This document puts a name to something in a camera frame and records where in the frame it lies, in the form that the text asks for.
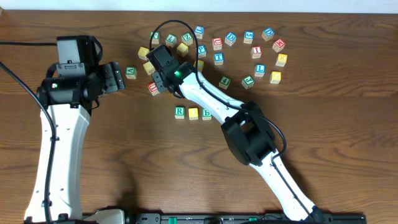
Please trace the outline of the green R block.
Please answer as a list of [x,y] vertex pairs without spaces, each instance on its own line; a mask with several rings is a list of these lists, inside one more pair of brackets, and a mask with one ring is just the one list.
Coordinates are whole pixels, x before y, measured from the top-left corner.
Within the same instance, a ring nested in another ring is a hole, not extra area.
[[176,106],[174,110],[175,119],[185,118],[185,108],[183,106]]

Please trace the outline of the yellow O block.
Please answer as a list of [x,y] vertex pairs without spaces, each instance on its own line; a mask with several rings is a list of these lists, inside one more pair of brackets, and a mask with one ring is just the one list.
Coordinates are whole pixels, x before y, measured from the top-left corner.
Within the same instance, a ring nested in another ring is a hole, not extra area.
[[189,120],[197,120],[199,117],[198,108],[189,108],[188,117]]

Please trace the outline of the green B block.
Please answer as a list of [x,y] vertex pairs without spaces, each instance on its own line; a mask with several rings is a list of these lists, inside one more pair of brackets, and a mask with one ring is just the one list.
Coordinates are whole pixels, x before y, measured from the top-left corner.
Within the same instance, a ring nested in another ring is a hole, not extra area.
[[202,120],[210,120],[212,118],[211,113],[206,110],[206,109],[202,109]]

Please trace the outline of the blue T block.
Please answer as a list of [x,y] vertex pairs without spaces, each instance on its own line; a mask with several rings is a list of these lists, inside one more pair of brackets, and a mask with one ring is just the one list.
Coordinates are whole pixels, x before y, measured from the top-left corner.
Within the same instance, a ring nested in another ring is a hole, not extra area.
[[222,65],[224,63],[224,54],[222,52],[215,53],[213,59],[215,65]]

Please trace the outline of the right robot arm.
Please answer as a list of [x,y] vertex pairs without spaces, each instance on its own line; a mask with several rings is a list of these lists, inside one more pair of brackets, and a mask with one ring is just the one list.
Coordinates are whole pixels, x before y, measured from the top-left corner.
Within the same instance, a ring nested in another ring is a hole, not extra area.
[[210,112],[220,122],[233,156],[251,166],[265,180],[292,221],[321,223],[322,211],[302,192],[281,160],[275,135],[281,130],[267,119],[253,101],[243,103],[213,86],[188,62],[180,63],[165,45],[152,49],[147,58],[153,64],[152,77],[160,91],[186,98]]

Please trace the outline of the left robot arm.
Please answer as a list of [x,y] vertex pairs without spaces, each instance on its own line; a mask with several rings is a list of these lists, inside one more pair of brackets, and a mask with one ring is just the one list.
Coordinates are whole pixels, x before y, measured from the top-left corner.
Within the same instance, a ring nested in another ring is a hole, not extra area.
[[84,223],[80,203],[82,147],[99,97],[124,89],[117,62],[100,64],[103,48],[91,35],[57,37],[59,61],[36,97],[42,140],[34,191],[24,223]]

